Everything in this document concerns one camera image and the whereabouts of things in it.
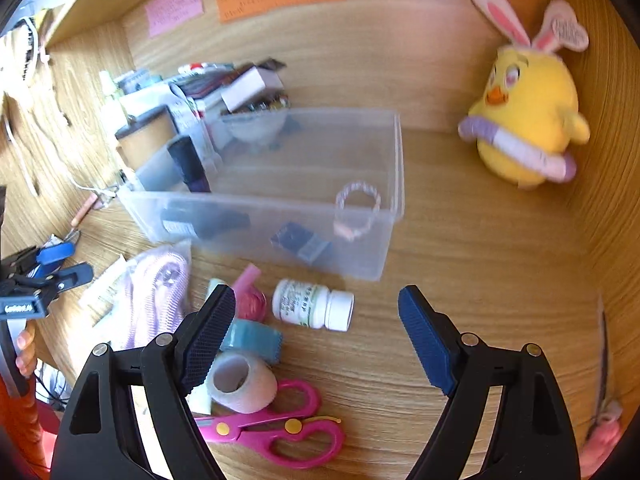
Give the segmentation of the left hand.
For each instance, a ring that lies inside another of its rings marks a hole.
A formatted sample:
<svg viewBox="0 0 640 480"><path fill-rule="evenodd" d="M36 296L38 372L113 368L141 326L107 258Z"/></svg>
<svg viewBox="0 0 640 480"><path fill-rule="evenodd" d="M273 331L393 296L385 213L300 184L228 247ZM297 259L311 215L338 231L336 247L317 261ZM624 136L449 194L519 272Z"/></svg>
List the left hand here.
<svg viewBox="0 0 640 480"><path fill-rule="evenodd" d="M24 330L17 336L17 354L15 364L21 375L28 379L37 366L36 356L36 324L34 320L28 320Z"/></svg>

